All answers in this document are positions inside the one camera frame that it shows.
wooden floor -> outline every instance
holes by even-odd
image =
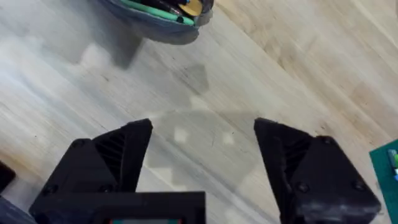
[[[396,0],[217,0],[191,44],[136,37],[94,0],[0,0],[3,195],[26,210],[69,144],[154,124],[140,191],[206,190],[208,223],[278,223],[258,116],[368,152],[398,137]],[[383,206],[375,223],[389,223]]]

black object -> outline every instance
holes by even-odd
[[[0,193],[14,180],[15,176],[15,172],[0,161]]]
[[[204,224],[204,192],[135,193],[152,133],[148,119],[75,140],[29,212],[39,224],[178,219]]]
[[[370,223],[381,205],[329,136],[283,124],[254,123],[282,224]]]

green item in bowl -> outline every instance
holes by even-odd
[[[146,5],[140,4],[138,2],[131,1],[131,0],[120,0],[120,1],[129,8],[137,9],[142,12],[149,13],[153,16],[161,17],[163,19],[168,19],[171,21],[176,21],[179,23],[184,23],[185,25],[190,25],[190,26],[195,25],[195,22],[193,20],[191,20],[190,18],[187,18],[185,16],[178,16],[178,15],[175,15],[175,14],[172,14],[172,13],[160,10],[160,9],[156,9],[154,7],[146,6]]]

yellow object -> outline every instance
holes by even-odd
[[[191,16],[199,16],[203,10],[203,4],[200,0],[191,0],[186,5],[179,4],[180,8]]]

green board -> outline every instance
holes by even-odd
[[[394,178],[389,162],[387,153],[389,149],[398,150],[398,140],[371,151],[370,155],[391,222],[392,224],[398,224],[398,181]]]

